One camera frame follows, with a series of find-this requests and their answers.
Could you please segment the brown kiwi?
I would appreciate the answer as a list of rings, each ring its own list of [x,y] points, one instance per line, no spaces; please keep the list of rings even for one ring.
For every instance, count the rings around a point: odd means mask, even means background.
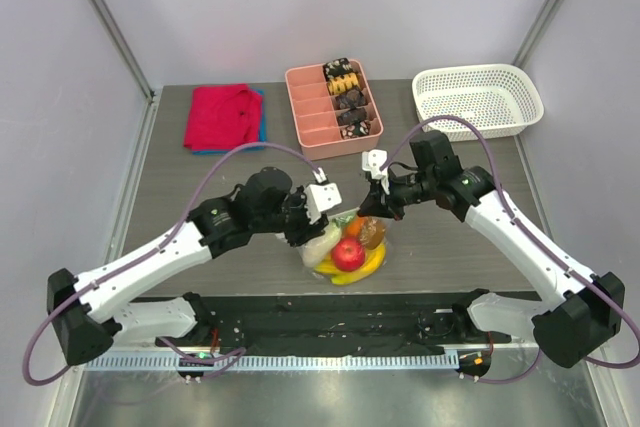
[[[386,224],[378,218],[368,218],[362,224],[358,234],[358,239],[364,248],[374,250],[384,240],[386,235]]]

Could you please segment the orange fruit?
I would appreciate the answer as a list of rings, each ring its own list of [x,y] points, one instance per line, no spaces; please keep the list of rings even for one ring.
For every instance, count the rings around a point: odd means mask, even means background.
[[[355,216],[345,227],[345,235],[348,237],[358,237],[366,220],[366,217]]]

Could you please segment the clear polka dot zip bag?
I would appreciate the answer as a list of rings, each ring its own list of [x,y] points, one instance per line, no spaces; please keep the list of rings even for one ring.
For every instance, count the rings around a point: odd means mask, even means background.
[[[345,211],[332,216],[323,234],[297,250],[312,275],[345,287],[371,277],[386,264],[389,227],[387,219]]]

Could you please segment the yellow banana bunch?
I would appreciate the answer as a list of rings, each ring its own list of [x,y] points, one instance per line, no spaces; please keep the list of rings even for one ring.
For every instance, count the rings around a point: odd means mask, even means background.
[[[346,286],[373,275],[385,263],[386,254],[387,247],[382,243],[373,250],[367,250],[363,265],[354,271],[340,271],[328,257],[313,270],[317,274],[328,276],[333,285]]]

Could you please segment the red apple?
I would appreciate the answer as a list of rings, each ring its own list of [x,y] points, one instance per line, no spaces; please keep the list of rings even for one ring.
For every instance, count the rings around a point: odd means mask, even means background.
[[[339,271],[353,272],[364,264],[366,252],[357,238],[345,237],[333,247],[330,256]]]

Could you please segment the white radish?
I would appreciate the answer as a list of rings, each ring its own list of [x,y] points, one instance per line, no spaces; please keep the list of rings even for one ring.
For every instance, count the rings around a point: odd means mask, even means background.
[[[299,247],[298,252],[303,265],[307,268],[313,268],[329,255],[341,240],[344,229],[353,218],[353,213],[332,217],[319,237],[311,239],[302,247]]]

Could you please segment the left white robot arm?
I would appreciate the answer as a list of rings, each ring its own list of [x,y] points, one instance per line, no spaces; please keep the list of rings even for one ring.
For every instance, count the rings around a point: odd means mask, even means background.
[[[301,247],[324,234],[328,211],[341,201],[338,187],[323,175],[294,187],[284,171],[266,167],[109,264],[77,275],[66,269],[51,274],[47,309],[66,363],[82,365],[115,344],[161,337],[205,344],[215,319],[199,295],[188,292],[155,302],[138,302],[137,297],[189,268],[246,246],[256,234],[274,234]]]

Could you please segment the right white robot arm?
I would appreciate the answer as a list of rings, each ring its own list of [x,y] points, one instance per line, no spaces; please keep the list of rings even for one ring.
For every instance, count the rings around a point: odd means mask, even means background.
[[[525,276],[536,301],[478,289],[451,318],[457,338],[477,340],[486,331],[534,341],[556,365],[570,368],[620,330],[625,287],[573,259],[540,231],[484,168],[462,167],[447,136],[433,130],[410,142],[415,160],[395,175],[384,150],[362,155],[370,190],[361,216],[403,219],[407,206],[435,202],[489,240]]]

